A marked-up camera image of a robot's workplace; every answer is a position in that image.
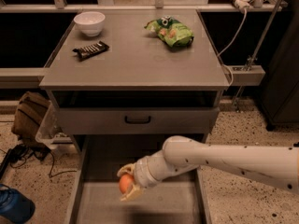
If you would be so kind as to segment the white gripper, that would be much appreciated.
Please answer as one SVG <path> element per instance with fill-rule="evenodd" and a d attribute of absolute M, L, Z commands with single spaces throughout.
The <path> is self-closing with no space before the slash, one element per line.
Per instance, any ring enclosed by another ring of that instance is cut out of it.
<path fill-rule="evenodd" d="M 122 202 L 132 201 L 143 193 L 143 189 L 153 188 L 158 184 L 158 180 L 150 173 L 149 163 L 150 157 L 146 156 L 139 159 L 135 164 L 125 164 L 117 172 L 117 176 L 134 175 L 135 182 L 138 184 L 131 183 L 126 186 L 120 186 L 120 200 Z"/>

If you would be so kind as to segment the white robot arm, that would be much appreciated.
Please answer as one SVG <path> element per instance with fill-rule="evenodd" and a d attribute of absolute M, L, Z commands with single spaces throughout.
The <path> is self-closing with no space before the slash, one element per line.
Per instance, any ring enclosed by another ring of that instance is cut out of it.
<path fill-rule="evenodd" d="M 171 136 L 158 152 L 128 163 L 117 172 L 133 177 L 121 200 L 138 198 L 163 180 L 209 166 L 265 185 L 299 193 L 299 149 L 209 145 L 184 136 Z"/>

